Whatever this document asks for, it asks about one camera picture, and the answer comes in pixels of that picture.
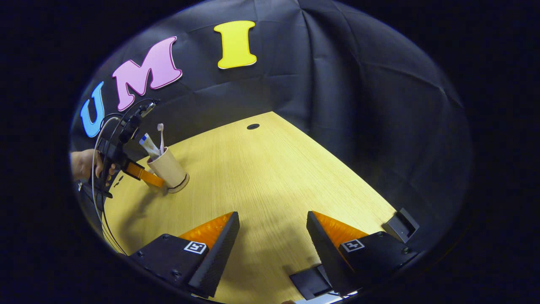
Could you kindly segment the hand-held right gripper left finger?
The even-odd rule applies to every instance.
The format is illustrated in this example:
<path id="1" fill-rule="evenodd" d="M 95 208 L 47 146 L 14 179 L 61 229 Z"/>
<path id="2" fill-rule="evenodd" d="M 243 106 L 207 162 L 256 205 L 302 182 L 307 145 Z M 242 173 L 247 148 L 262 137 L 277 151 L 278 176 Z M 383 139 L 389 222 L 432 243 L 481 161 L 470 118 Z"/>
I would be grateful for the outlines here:
<path id="1" fill-rule="evenodd" d="M 183 293 L 213 298 L 239 229 L 238 212 L 229 212 L 181 236 L 164 233 L 130 260 Z"/>

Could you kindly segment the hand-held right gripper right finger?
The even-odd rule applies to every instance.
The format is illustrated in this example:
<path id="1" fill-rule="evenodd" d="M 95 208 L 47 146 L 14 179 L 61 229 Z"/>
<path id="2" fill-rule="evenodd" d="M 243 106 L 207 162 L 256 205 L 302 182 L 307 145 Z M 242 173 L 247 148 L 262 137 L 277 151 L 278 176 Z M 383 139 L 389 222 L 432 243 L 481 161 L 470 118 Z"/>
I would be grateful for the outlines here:
<path id="1" fill-rule="evenodd" d="M 329 282 L 340 296 L 390 282 L 418 252 L 389 233 L 365 233 L 311 210 L 306 228 Z"/>

